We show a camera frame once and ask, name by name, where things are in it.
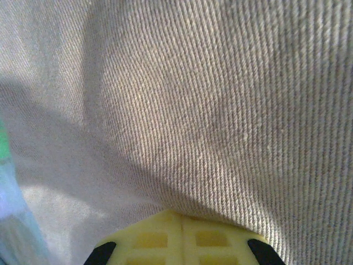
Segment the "yellow plastic object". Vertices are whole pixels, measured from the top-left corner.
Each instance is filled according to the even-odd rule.
[[[91,259],[85,264],[258,265],[248,245],[251,239],[267,243],[262,236],[240,227],[166,210],[100,241],[95,250],[108,242],[116,243],[108,262]]]

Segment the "green fabric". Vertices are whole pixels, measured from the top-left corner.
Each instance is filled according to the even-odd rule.
[[[0,120],[0,159],[10,157],[9,141],[3,122]]]

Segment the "light blue fabric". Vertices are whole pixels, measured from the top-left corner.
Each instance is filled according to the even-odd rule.
[[[0,265],[47,264],[48,252],[15,178],[0,122]]]

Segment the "white fabric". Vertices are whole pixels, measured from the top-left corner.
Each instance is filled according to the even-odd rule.
[[[353,263],[351,0],[2,0],[0,25],[0,112],[57,264],[161,205]]]

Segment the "black rubber piece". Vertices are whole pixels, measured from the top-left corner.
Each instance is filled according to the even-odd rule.
[[[266,243],[257,239],[248,240],[248,246],[260,265],[285,265],[277,252]]]
[[[108,242],[96,247],[89,255],[84,265],[106,265],[115,247],[115,242]]]

